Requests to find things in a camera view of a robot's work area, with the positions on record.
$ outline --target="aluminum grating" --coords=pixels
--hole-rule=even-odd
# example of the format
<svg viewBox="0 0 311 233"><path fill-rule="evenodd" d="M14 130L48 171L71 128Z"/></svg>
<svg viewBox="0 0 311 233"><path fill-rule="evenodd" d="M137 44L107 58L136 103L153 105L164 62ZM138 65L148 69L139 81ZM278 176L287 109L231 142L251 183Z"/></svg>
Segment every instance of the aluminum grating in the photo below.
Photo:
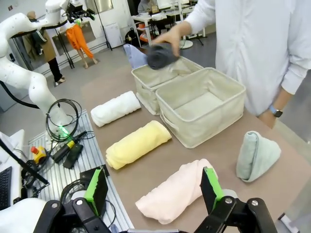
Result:
<svg viewBox="0 0 311 233"><path fill-rule="evenodd" d="M79 119L79 127L76 134L79 134L83 131L93 131L86 110L82 111L81 118ZM45 146L45 136L45 133L41 133L37 137L30 140L29 148L31 148L32 146ZM54 163L52 159L49 159L45 167L40 171L40 174L50 182L50 185L42 190L42 192L39 194L39 199L43 199L46 201L59 200L64 187L79 179L80 172L84 172L86 170L90 170L92 168L96 168L105 164L96 138L82 140L80 144L84 146L84 149L82 151L82 154L79 156L78 161L75 163L73 169L67 169L63 167L62 164L65 161L65 158L58 164ZM57 146L53 152L55 153L57 150L59 150L62 145ZM115 189L111 177L109 176L106 180L108 185L108 193L106 199L112 202L116 208L116 220L114 224L118 227L119 231L126 231L130 228L134 228ZM36 186L37 188L40 187L38 182L36 182ZM109 203L107 203L106 206L107 212L104 215L103 219L105 224L109 226L114 218L114 212Z"/></svg>

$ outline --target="beige storage basket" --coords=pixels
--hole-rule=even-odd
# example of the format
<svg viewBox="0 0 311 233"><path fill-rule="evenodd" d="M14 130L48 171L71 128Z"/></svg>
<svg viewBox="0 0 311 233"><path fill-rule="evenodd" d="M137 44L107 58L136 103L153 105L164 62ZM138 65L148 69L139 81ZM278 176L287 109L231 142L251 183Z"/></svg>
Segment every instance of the beige storage basket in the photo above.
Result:
<svg viewBox="0 0 311 233"><path fill-rule="evenodd" d="M161 119L186 147L194 148L240 119L245 87L205 68L156 91Z"/></svg>
<svg viewBox="0 0 311 233"><path fill-rule="evenodd" d="M156 99L156 90L173 80L201 69L203 69L202 66L184 57L161 70L153 70L148 65L134 69L132 74L135 77L137 98L152 115L159 115L160 107Z"/></svg>

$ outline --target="black pants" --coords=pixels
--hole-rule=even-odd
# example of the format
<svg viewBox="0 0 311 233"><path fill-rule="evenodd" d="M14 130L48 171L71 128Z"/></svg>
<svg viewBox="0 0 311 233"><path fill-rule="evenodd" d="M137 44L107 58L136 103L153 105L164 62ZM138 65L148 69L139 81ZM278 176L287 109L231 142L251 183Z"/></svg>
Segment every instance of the black pants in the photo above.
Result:
<svg viewBox="0 0 311 233"><path fill-rule="evenodd" d="M57 59L54 58L54 59L50 60L48 63L50 65L51 72L54 76L54 81L58 82L63 77L63 75L59 71Z"/></svg>

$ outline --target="basket handle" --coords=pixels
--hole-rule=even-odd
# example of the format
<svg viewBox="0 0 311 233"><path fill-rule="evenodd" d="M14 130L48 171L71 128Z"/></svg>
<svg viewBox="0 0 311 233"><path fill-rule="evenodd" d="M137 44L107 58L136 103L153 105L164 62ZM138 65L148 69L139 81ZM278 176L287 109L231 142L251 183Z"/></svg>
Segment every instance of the basket handle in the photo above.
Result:
<svg viewBox="0 0 311 233"><path fill-rule="evenodd" d="M170 120L168 120L165 116L163 111L161 110L161 116L163 118L163 120L165 121L165 123L167 123L169 126L171 126L173 129L175 129L176 131L179 131L178 126L176 126L175 124L173 124Z"/></svg>

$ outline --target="bolt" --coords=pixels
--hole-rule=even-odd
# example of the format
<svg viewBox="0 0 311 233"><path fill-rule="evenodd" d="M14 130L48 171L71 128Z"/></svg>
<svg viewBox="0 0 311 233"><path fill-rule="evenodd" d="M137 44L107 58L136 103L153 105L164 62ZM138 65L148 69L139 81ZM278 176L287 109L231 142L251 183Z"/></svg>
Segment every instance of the bolt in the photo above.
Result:
<svg viewBox="0 0 311 233"><path fill-rule="evenodd" d="M258 206L258 201L256 201L256 200L252 201L252 205Z"/></svg>
<svg viewBox="0 0 311 233"><path fill-rule="evenodd" d="M232 203L232 199L226 198L226 199L225 199L225 202L226 202L227 204L231 204L231 203Z"/></svg>

